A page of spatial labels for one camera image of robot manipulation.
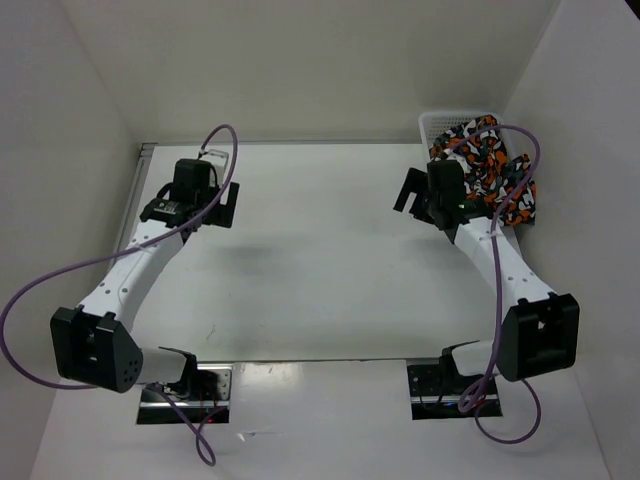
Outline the orange camouflage shorts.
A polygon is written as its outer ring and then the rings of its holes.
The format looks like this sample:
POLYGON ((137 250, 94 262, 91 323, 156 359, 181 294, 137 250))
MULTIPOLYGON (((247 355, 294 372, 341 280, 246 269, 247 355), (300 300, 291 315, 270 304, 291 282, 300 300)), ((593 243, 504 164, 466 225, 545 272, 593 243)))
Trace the orange camouflage shorts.
POLYGON ((466 197, 483 201, 491 214, 524 178, 531 160, 526 154, 512 157, 501 133, 495 130, 479 134, 456 150, 451 147, 476 130, 497 124, 489 114, 458 123, 437 134, 429 148, 431 161, 454 159, 461 165, 466 197))

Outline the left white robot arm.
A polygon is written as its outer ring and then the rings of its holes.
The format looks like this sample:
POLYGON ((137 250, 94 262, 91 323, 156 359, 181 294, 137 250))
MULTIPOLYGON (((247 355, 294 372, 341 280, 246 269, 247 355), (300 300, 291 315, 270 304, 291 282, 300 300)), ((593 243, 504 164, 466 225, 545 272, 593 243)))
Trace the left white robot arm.
POLYGON ((225 184, 228 154, 211 150, 176 162, 171 182, 144 207, 128 245, 99 285, 75 308, 59 308, 50 321, 59 374, 124 393, 136 384, 162 383, 185 400, 200 385, 194 354, 141 347, 133 323, 166 265, 201 226, 229 228, 239 186, 225 184))

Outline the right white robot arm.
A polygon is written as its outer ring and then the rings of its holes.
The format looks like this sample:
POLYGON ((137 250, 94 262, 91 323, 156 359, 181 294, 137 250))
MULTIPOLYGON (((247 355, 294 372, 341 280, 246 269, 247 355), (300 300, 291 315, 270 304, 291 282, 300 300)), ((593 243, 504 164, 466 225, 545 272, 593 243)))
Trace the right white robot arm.
POLYGON ((542 281, 511 245, 481 199, 465 193, 462 167, 436 161, 408 170, 394 208, 443 232, 473 263, 496 295, 499 329, 490 341, 456 345, 438 370, 440 385, 460 393, 474 375, 491 372, 516 382, 572 367, 580 307, 542 281))

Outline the white plastic basket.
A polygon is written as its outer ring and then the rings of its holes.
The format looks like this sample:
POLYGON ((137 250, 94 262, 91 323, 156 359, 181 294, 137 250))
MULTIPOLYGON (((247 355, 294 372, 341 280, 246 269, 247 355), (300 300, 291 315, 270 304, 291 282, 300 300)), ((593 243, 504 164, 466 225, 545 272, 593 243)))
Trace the white plastic basket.
MULTIPOLYGON (((466 125, 472 120, 486 115, 493 116, 499 124, 504 123, 503 118, 498 113, 485 110, 430 110, 421 113, 418 117, 418 127, 425 162, 429 163, 431 161, 430 149, 438 136, 450 130, 452 127, 460 124, 466 125)), ((499 133, 499 135, 502 139, 503 146, 506 148, 508 160, 512 160, 517 155, 510 136, 511 134, 509 131, 505 131, 504 133, 499 133)), ((460 166, 463 167, 463 170, 468 172, 470 164, 465 164, 466 161, 463 160, 462 155, 457 154, 457 156, 449 157, 449 159, 454 158, 460 166)))

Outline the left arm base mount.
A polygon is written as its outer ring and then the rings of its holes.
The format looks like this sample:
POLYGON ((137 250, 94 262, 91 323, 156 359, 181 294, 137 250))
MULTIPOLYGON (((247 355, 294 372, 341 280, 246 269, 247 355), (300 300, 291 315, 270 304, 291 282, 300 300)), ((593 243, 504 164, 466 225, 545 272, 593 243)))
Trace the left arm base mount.
MULTIPOLYGON (((189 386, 162 384, 168 396, 195 425, 227 424, 230 417, 233 365, 230 363, 200 363, 189 386)), ((162 395, 149 387, 142 390, 137 425, 171 425, 181 417, 162 395)))

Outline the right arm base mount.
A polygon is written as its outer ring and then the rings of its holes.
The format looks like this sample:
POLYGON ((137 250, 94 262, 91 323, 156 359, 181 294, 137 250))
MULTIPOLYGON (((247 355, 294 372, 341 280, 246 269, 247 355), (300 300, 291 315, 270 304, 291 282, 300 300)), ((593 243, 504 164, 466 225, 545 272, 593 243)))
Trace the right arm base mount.
POLYGON ((485 393, 470 411, 459 410, 460 397, 469 386, 482 378, 481 374, 462 376, 451 362, 436 358, 408 361, 406 372, 414 421, 469 418, 479 406, 483 406, 480 417, 502 416, 494 380, 489 382, 485 393))

